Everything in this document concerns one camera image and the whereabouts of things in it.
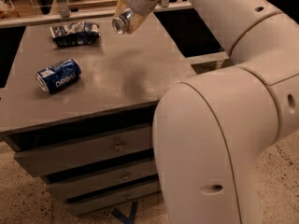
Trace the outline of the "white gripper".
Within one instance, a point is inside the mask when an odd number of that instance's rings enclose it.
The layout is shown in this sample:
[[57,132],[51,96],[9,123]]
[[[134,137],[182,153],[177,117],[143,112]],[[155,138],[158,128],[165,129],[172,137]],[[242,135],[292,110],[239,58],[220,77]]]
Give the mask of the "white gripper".
[[119,0],[114,15],[120,16],[128,8],[134,12],[128,20],[127,30],[128,34],[132,34],[146,20],[147,16],[143,15],[151,13],[157,4],[158,0]]

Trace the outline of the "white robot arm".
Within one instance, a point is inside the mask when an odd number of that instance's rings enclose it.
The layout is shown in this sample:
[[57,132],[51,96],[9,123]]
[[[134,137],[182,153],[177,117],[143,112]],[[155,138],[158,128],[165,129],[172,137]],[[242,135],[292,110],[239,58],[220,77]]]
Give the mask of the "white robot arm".
[[[170,224],[262,224],[256,160],[298,128],[299,27],[266,0],[189,0],[233,64],[160,100],[153,148]],[[120,0],[142,22],[158,0]]]

